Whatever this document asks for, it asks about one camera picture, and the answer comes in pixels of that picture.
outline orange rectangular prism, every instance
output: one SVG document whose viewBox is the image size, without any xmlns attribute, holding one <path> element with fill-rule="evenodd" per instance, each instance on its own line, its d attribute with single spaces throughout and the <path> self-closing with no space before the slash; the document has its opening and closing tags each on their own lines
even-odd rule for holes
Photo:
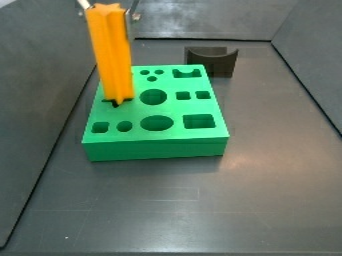
<svg viewBox="0 0 342 256">
<path fill-rule="evenodd" d="M 121 104 L 133 98 L 131 48 L 120 4 L 95 4 L 85 10 L 104 99 Z"/>
</svg>

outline hole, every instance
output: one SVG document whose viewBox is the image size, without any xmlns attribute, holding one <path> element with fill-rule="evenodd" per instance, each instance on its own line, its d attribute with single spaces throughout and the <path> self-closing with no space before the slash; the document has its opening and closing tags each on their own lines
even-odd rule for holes
<svg viewBox="0 0 342 256">
<path fill-rule="evenodd" d="M 172 125 L 174 120 L 167 116 L 148 116 L 140 122 L 142 128 L 152 132 L 164 131 Z"/>
<path fill-rule="evenodd" d="M 105 133 L 108 132 L 109 123 L 108 122 L 96 122 L 92 125 L 92 133 Z"/>
<path fill-rule="evenodd" d="M 198 91 L 196 97 L 200 100 L 211 99 L 208 91 Z"/>
<path fill-rule="evenodd" d="M 132 101 L 132 98 L 124 99 L 123 102 Z M 116 100 L 101 100 L 101 102 L 109 102 L 113 108 L 117 108 L 120 105 L 116 103 Z"/>
<path fill-rule="evenodd" d="M 151 89 L 142 93 L 140 100 L 147 105 L 159 105 L 167 99 L 167 94 L 159 89 Z"/>
<path fill-rule="evenodd" d="M 140 74 L 142 74 L 143 76 L 146 76 L 146 75 L 150 74 L 150 71 L 148 71 L 148 70 L 142 70 L 142 71 L 140 71 Z"/>
<path fill-rule="evenodd" d="M 148 78 L 147 78 L 147 80 L 150 81 L 150 82 L 155 82 L 156 81 L 156 77 L 155 76 L 148 76 Z"/>
<path fill-rule="evenodd" d="M 158 70 L 155 71 L 155 74 L 162 75 L 162 74 L 164 74 L 164 71 L 163 71 L 162 69 L 158 69 Z"/>
<path fill-rule="evenodd" d="M 186 129 L 215 128 L 214 117 L 210 114 L 184 115 L 183 123 Z"/>
<path fill-rule="evenodd" d="M 174 69 L 174 70 L 172 70 L 172 73 L 174 73 L 174 77 L 175 77 L 175 78 L 202 77 L 202 74 L 200 74 L 200 70 L 199 70 L 199 69 L 194 69 L 194 70 L 192 70 L 191 72 L 188 72 L 188 73 L 180 72 L 178 69 Z"/>
<path fill-rule="evenodd" d="M 131 131 L 132 127 L 133 127 L 133 125 L 129 121 L 123 121 L 117 124 L 116 129 L 120 132 L 128 132 L 128 131 Z"/>
<path fill-rule="evenodd" d="M 176 99 L 178 100 L 190 100 L 190 92 L 176 92 Z"/>
</svg>

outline square hole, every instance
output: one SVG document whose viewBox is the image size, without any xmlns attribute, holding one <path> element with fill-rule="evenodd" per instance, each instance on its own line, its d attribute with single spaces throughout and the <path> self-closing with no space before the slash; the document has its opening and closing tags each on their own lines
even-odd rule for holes
<svg viewBox="0 0 342 256">
<path fill-rule="evenodd" d="M 109 123 L 108 122 L 96 122 L 92 125 L 92 133 L 105 133 L 108 132 Z"/>
<path fill-rule="evenodd" d="M 190 100 L 190 92 L 176 92 L 176 99 L 178 100 Z"/>
<path fill-rule="evenodd" d="M 200 100 L 211 99 L 208 91 L 196 91 L 196 97 Z"/>
<path fill-rule="evenodd" d="M 186 129 L 215 128 L 214 117 L 210 114 L 184 115 L 183 123 Z"/>
</svg>

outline gray tabletop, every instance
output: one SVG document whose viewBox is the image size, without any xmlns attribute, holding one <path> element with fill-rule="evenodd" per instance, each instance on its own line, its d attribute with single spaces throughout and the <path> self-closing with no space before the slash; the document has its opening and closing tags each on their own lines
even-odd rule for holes
<svg viewBox="0 0 342 256">
<path fill-rule="evenodd" d="M 240 50 L 232 79 L 212 80 L 223 157 L 89 163 L 95 73 L 3 252 L 342 251 L 337 131 L 270 43 L 139 40 L 133 64 L 179 64 L 196 45 Z"/>
</svg>

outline green base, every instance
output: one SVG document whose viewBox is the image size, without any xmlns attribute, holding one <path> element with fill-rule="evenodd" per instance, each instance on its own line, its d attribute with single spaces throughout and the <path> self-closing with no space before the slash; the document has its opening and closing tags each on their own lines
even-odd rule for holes
<svg viewBox="0 0 342 256">
<path fill-rule="evenodd" d="M 228 131 L 202 65 L 136 66 L 117 108 L 101 85 L 83 135 L 91 161 L 223 155 Z"/>
</svg>

